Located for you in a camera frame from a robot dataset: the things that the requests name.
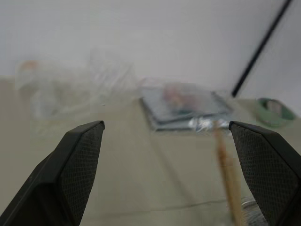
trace wooden stick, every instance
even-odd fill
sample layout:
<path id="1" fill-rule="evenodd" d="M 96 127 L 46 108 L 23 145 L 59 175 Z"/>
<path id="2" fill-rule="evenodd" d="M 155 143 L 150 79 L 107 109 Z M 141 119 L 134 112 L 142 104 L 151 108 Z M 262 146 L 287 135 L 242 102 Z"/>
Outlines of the wooden stick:
<path id="1" fill-rule="evenodd" d="M 244 225 L 243 214 L 240 205 L 240 186 L 236 175 L 233 158 L 227 153 L 222 134 L 218 128 L 217 121 L 214 121 L 214 134 L 217 142 L 217 157 L 221 169 L 223 184 L 226 190 L 231 215 L 236 226 Z"/>

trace black pole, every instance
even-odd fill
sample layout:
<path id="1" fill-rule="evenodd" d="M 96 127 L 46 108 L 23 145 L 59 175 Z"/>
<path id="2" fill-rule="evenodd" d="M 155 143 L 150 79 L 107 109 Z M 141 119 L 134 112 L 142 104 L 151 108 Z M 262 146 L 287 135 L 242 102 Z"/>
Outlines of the black pole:
<path id="1" fill-rule="evenodd" d="M 239 92 L 241 86 L 243 85 L 244 81 L 246 80 L 247 76 L 249 75 L 250 71 L 252 70 L 253 66 L 255 65 L 258 57 L 262 53 L 264 47 L 268 43 L 269 39 L 271 38 L 271 35 L 273 34 L 274 30 L 276 29 L 277 25 L 279 24 L 281 18 L 285 14 L 287 8 L 290 6 L 293 0 L 286 0 L 279 10 L 275 20 L 271 24 L 270 28 L 268 29 L 267 33 L 263 37 L 260 45 L 257 47 L 256 51 L 254 52 L 251 60 L 249 61 L 247 67 L 245 68 L 244 72 L 242 73 L 238 83 L 236 84 L 235 88 L 232 91 L 232 96 L 236 97 L 237 93 Z"/>

